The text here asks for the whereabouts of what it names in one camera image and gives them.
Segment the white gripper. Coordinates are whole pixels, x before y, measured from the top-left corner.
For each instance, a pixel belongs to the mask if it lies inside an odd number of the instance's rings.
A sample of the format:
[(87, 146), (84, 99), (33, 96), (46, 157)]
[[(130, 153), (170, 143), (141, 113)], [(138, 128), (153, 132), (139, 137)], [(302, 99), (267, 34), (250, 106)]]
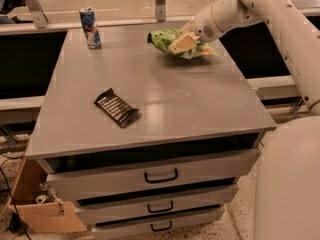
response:
[(196, 49), (198, 41), (210, 43), (224, 35), (214, 18), (213, 5), (208, 5), (200, 10), (180, 28), (179, 33), (170, 35), (168, 51), (174, 55), (192, 53)]

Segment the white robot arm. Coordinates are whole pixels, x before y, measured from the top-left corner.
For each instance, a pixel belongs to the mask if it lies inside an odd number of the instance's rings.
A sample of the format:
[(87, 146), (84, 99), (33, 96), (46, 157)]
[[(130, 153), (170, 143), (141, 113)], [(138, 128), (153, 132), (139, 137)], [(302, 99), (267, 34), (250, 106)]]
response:
[(320, 37), (290, 0), (218, 0), (180, 28), (169, 50), (189, 51), (238, 27), (265, 23), (310, 117), (279, 126), (260, 157), (254, 240), (320, 240)]

